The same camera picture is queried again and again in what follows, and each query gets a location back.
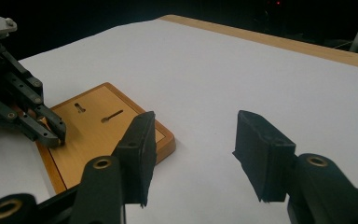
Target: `bolt hole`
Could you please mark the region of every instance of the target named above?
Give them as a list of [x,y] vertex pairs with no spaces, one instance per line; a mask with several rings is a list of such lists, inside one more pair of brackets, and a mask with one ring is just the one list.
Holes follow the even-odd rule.
[[92,165],[95,169],[104,169],[108,166],[110,166],[112,162],[108,159],[101,159],[99,161],[94,162]]
[[0,203],[0,219],[10,217],[15,212],[19,211],[22,206],[22,201],[18,199],[10,199]]
[[328,162],[325,159],[320,157],[308,157],[307,161],[312,165],[320,166],[320,167],[325,167],[328,164]]

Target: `wooden board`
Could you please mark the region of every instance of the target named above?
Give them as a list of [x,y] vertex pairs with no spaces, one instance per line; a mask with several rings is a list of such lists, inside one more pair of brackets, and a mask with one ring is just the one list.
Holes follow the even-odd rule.
[[254,41],[257,43],[277,47],[280,49],[288,49],[291,51],[304,53],[327,60],[346,63],[354,66],[358,66],[358,53],[348,52],[341,49],[331,49],[323,46],[308,44],[296,40],[287,38],[281,38],[273,35],[265,35],[248,30],[242,30],[240,28],[229,27],[221,24],[216,24],[208,21],[199,21],[186,17],[167,15],[159,18],[163,21],[170,21],[186,26],[200,28],[203,30],[212,31],[223,35],[231,35],[237,38]]
[[[66,143],[37,143],[57,193],[80,182],[86,163],[111,155],[132,119],[145,111],[110,83],[104,83],[51,108],[66,124]],[[156,120],[157,163],[175,150],[173,134]]]

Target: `keyhole slot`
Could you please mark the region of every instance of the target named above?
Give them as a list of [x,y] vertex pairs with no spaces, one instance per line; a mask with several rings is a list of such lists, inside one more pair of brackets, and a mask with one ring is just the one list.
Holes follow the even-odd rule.
[[77,109],[77,112],[79,112],[79,114],[86,112],[86,109],[83,108],[83,107],[82,107],[80,104],[78,104],[78,103],[75,103],[75,107],[76,107],[76,109]]
[[101,119],[101,122],[102,123],[106,123],[107,121],[109,121],[111,118],[123,113],[124,110],[119,110],[118,112],[114,113],[113,115],[111,116],[108,116],[108,117],[104,117],[103,119]]

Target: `white table surface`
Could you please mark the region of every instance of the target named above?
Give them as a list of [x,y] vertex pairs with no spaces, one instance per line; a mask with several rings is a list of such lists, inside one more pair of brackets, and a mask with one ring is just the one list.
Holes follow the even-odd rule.
[[[110,82],[173,132],[145,209],[128,223],[289,223],[286,203],[260,203],[231,154],[238,111],[258,113],[333,160],[358,188],[358,67],[167,21],[113,28],[21,61],[54,106]],[[54,195],[36,145],[0,130],[0,198]]]

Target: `robotic arm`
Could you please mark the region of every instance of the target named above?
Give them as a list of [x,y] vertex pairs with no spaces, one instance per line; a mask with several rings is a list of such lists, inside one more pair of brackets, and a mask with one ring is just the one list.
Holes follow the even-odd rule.
[[260,201],[284,202],[293,224],[358,223],[358,189],[333,161],[295,155],[296,144],[263,117],[238,114],[233,154]]
[[126,223],[125,204],[147,205],[156,164],[155,114],[135,117],[110,156],[89,161],[80,184],[40,204],[31,194],[0,199],[0,223]]
[[[12,19],[0,17],[0,39],[17,30]],[[22,132],[46,147],[65,142],[66,126],[44,105],[43,84],[0,43],[0,127]]]

